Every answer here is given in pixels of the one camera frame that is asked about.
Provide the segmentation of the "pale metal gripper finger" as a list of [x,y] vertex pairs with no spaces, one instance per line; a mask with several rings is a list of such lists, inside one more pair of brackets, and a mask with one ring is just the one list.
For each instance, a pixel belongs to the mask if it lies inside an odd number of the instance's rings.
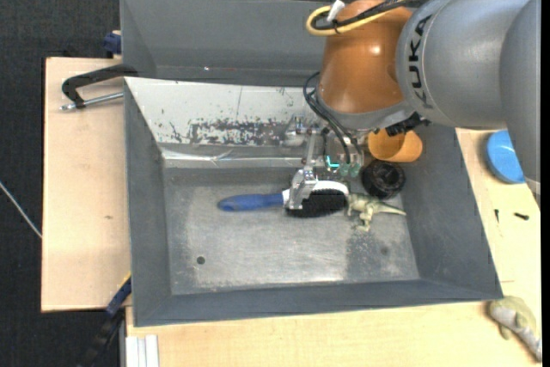
[[300,195],[308,197],[318,182],[317,174],[313,169],[302,170],[302,180],[300,182]]
[[303,208],[304,181],[292,183],[289,188],[289,195],[285,207],[288,210],[296,211]]

